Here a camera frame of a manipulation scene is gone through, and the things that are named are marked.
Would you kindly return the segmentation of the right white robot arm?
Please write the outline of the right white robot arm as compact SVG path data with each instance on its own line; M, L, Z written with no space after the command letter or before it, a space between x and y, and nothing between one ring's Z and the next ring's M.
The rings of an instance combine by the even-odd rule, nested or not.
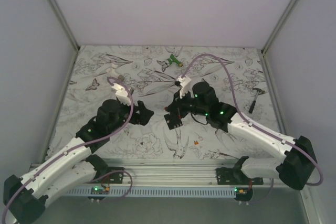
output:
M174 93L172 103L165 107L164 116L170 130L181 127L182 119L188 114L201 115L211 127L249 140L272 156L269 161L241 157L230 170L236 183L242 185L262 177L279 179L294 190L302 190L308 184L317 168L308 138L286 136L255 122L237 107L220 102L215 90L205 81L191 86L188 78L179 77L174 84L179 90Z

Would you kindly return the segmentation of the black fuse box base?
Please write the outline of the black fuse box base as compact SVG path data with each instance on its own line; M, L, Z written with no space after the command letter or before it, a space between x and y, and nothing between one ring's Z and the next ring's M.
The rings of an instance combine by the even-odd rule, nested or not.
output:
M170 130L173 130L175 128L182 126L181 118L178 115L166 114L164 118Z

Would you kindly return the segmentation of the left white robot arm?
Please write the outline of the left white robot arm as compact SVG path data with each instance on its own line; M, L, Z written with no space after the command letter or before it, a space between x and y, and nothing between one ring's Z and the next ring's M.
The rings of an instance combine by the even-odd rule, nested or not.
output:
M2 223L33 223L58 197L83 183L103 182L108 165L95 152L128 123L145 126L154 112L142 101L128 106L106 100L91 118L52 158L4 182Z

